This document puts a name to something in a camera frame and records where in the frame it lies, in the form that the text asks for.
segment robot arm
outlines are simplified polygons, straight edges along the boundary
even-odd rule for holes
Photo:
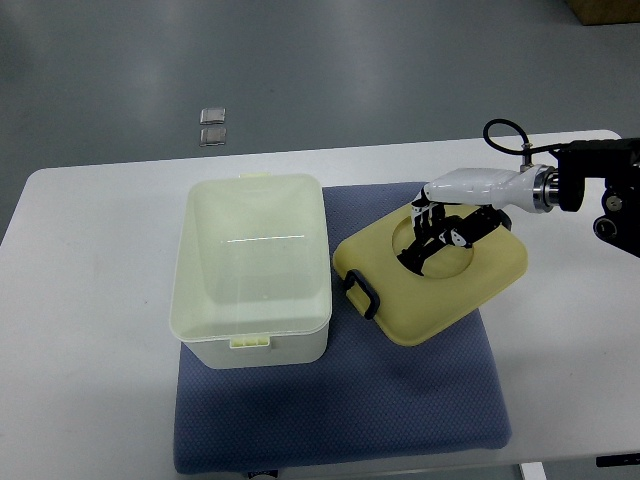
[[[489,137],[491,126],[502,123],[523,139],[523,149],[510,150]],[[421,275],[424,260],[445,245],[469,248],[508,217],[500,209],[515,205],[530,213],[549,212],[555,206],[578,211],[586,178],[604,178],[604,215],[593,229],[601,240],[640,257],[640,138],[574,141],[532,148],[526,133],[509,120],[487,123],[484,139],[497,150],[522,155],[520,171],[462,168],[427,183],[412,202],[416,241],[398,258]],[[531,156],[549,152],[558,167],[533,165]],[[445,204],[480,206],[465,219],[444,216]]]

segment white table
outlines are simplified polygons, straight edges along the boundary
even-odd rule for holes
[[[534,161],[555,165],[547,154]],[[310,173],[325,186],[391,183],[518,162],[474,139],[36,172],[0,247],[0,478],[178,476],[179,342],[168,318],[196,182],[269,171]],[[292,468],[280,478],[640,451],[640,259],[593,235],[602,193],[602,181],[589,181],[578,213],[507,209],[529,271],[480,309],[513,427],[505,448]]]

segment blue mat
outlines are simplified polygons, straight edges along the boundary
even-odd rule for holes
[[[422,183],[324,189],[330,250]],[[327,351],[304,365],[213,370],[182,346],[179,473],[250,472],[504,447],[511,427],[476,310],[417,347],[362,318],[333,273]]]

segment yellow container lid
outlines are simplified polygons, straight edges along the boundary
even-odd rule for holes
[[[447,205],[466,217],[476,207]],[[403,346],[418,345],[478,308],[527,270],[527,251],[500,226],[470,249],[446,246],[428,258],[424,276],[407,270],[397,255],[413,241],[411,206],[391,212],[345,239],[333,255],[342,279],[358,271],[380,300],[374,315],[383,332]],[[371,300],[356,285],[347,297],[364,315]]]

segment translucent white box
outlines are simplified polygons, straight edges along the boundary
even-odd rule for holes
[[[191,189],[171,330],[205,365],[317,360],[330,317],[327,224],[315,178],[247,176]]]

